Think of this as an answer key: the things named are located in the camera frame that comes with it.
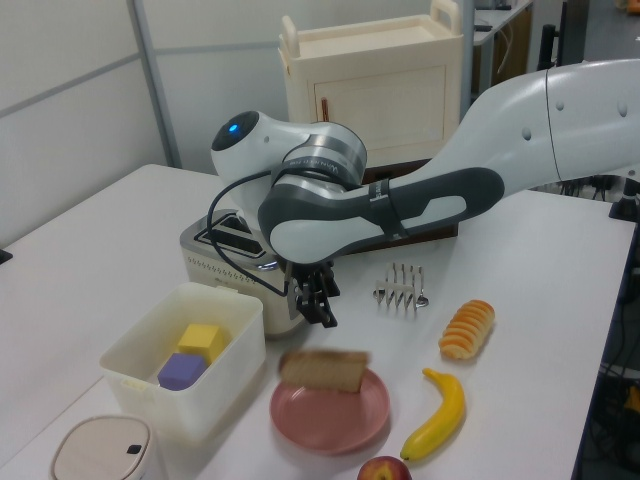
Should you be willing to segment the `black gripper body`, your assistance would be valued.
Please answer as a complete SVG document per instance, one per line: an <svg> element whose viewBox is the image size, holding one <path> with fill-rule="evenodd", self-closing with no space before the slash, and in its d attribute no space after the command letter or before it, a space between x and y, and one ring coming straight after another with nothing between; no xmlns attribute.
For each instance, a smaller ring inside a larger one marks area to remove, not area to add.
<svg viewBox="0 0 640 480"><path fill-rule="evenodd" d="M339 296L340 289L335 280L333 267L333 260L314 264L294 263L292 278L295 280L296 298L302 298L305 290L320 293L327 298Z"/></svg>

